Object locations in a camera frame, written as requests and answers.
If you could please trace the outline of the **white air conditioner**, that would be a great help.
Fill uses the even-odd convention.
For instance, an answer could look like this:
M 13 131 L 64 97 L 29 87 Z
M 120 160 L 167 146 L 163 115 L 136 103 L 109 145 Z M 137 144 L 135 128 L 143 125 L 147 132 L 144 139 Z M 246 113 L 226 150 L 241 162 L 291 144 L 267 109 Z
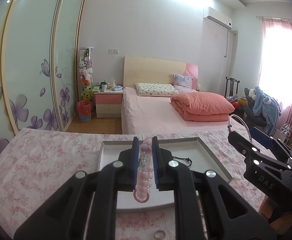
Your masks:
M 211 8 L 207 7 L 203 11 L 203 18 L 213 21 L 214 23 L 224 27 L 227 30 L 232 29 L 232 20 L 224 15 L 223 13 Z

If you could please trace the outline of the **plush toy display tube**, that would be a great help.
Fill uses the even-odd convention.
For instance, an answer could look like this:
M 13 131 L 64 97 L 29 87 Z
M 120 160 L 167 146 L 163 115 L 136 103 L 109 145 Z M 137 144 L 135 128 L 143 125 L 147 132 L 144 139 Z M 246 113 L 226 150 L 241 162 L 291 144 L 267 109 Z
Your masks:
M 81 100 L 89 101 L 93 90 L 93 47 L 79 49 L 78 92 Z

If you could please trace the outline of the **dark wooden chair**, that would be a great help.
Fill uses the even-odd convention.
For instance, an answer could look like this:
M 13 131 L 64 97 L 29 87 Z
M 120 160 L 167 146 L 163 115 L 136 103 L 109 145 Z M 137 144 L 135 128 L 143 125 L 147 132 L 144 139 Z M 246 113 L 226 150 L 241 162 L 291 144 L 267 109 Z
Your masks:
M 234 96 L 238 93 L 240 80 L 233 77 L 226 76 L 226 87 L 224 91 L 224 97 Z

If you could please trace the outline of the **floral pink bedsheet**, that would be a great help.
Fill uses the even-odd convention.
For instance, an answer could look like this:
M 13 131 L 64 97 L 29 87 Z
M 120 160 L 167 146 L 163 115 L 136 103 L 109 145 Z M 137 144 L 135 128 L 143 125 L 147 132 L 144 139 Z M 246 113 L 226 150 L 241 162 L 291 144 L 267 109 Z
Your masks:
M 232 176 L 231 186 L 259 209 L 265 195 L 243 177 L 244 157 L 228 142 L 226 126 L 159 134 L 159 139 L 199 137 Z M 75 172 L 96 172 L 103 141 L 129 141 L 133 135 L 102 135 L 23 129 L 0 154 L 0 226 L 17 228 Z

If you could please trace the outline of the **red lined waste basket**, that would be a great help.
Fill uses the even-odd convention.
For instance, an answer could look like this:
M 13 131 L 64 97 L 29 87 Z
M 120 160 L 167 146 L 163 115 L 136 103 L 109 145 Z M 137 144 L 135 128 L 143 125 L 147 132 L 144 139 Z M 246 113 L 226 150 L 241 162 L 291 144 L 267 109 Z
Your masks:
M 81 100 L 77 102 L 76 108 L 81 121 L 91 120 L 92 106 L 92 102 L 89 100 Z

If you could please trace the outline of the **glass sliding wardrobe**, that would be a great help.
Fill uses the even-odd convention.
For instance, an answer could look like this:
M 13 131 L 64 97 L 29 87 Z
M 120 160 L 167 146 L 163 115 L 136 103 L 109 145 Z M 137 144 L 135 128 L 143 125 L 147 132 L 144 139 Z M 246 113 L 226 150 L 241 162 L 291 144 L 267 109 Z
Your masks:
M 68 129 L 83 3 L 0 0 L 0 154 L 24 128 Z

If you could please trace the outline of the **folded coral quilt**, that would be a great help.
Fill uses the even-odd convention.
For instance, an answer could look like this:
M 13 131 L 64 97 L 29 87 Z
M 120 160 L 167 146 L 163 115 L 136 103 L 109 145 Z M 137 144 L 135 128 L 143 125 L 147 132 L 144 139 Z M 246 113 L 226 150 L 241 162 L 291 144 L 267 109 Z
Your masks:
M 235 111 L 222 95 L 211 92 L 175 94 L 170 101 L 185 121 L 222 122 Z

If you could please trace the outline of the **floral white pillow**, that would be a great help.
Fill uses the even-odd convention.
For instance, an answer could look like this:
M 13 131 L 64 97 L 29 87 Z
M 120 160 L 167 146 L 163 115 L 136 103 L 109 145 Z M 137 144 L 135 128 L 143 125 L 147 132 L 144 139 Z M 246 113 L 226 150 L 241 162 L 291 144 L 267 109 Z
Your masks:
M 172 97 L 179 91 L 171 84 L 136 83 L 139 96 Z

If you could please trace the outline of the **purple patterned pillow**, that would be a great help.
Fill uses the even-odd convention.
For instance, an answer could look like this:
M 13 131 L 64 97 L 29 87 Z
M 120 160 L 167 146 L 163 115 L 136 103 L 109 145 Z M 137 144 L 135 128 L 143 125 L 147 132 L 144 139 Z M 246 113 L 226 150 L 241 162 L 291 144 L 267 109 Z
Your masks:
M 179 92 L 191 92 L 192 91 L 192 76 L 183 76 L 179 74 L 173 75 L 173 86 Z

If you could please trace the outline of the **pink nightstand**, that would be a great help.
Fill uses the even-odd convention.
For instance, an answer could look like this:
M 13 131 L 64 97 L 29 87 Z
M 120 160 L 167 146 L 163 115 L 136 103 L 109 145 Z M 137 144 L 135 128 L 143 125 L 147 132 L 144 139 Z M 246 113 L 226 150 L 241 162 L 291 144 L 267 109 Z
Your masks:
M 120 118 L 122 109 L 123 90 L 95 92 L 97 118 Z

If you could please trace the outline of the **blue plush robe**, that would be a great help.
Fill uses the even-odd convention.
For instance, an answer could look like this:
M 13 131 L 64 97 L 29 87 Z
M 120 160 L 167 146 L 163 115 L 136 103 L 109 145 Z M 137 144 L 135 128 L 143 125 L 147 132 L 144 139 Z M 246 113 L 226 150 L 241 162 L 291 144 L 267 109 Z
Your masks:
M 281 109 L 278 102 L 264 93 L 259 86 L 246 89 L 247 100 L 251 100 L 252 117 L 258 120 L 257 126 L 263 127 L 263 132 L 273 136 L 277 128 Z

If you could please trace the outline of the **bed with beige headboard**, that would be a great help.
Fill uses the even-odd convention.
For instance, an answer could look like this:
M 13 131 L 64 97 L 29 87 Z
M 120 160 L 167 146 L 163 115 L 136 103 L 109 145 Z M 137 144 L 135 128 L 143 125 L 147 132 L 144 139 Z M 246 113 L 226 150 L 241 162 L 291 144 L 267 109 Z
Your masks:
M 139 96 L 136 83 L 173 85 L 173 75 L 192 76 L 192 91 L 197 92 L 198 67 L 190 63 L 127 56 L 124 59 L 122 133 L 163 134 L 222 130 L 227 121 L 185 121 L 171 104 L 171 97 Z

